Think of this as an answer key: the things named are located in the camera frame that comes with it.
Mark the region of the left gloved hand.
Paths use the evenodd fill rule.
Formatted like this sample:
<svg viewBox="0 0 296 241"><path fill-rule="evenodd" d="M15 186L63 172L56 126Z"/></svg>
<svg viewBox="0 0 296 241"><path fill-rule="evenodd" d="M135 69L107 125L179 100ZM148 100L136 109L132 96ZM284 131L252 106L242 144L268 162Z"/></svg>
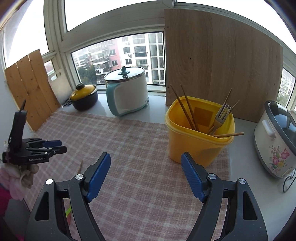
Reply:
<svg viewBox="0 0 296 241"><path fill-rule="evenodd" d="M22 200L26 191L32 188L34 174L38 171L37 164L17 166L1 163L1 187L8 190L12 199Z"/></svg>

